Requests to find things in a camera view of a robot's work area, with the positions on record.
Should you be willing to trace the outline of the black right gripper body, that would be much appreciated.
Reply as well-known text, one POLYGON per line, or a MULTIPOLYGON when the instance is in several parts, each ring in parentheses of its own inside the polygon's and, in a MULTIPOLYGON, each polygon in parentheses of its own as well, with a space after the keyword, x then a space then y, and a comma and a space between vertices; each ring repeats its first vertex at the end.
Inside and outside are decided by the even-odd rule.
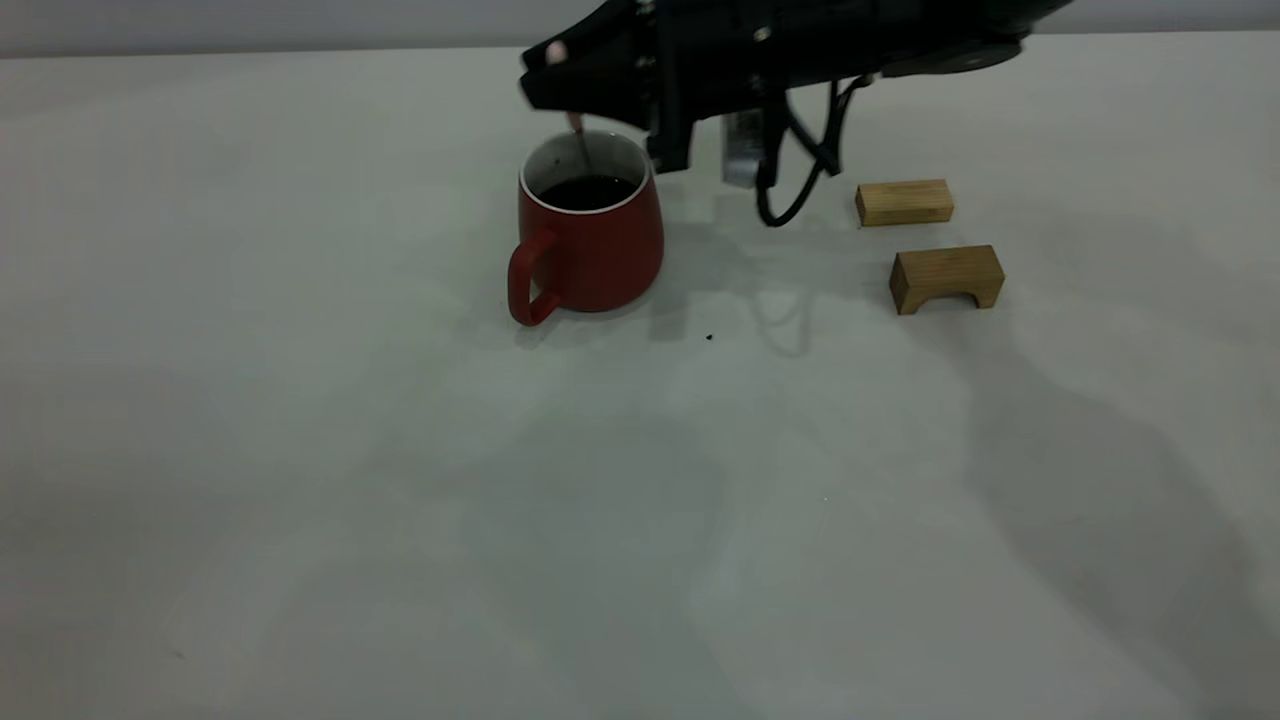
POLYGON ((780 136, 790 129, 822 170, 837 173, 835 142, 797 129, 787 95, 873 70, 879 20, 878 1, 643 1, 653 167, 689 169, 698 122, 762 111, 765 164, 777 163, 780 136))

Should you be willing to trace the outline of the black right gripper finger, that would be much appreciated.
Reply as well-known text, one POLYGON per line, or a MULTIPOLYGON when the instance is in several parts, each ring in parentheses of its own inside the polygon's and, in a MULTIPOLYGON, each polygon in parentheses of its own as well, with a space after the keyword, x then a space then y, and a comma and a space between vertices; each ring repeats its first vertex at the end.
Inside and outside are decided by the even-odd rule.
POLYGON ((652 14, 652 1, 603 1, 584 19, 553 36, 545 45, 545 61, 567 61, 595 47, 620 40, 652 14))
POLYGON ((588 55, 548 64, 522 55, 521 61, 520 88, 531 108, 652 128, 652 67, 639 59, 588 55))

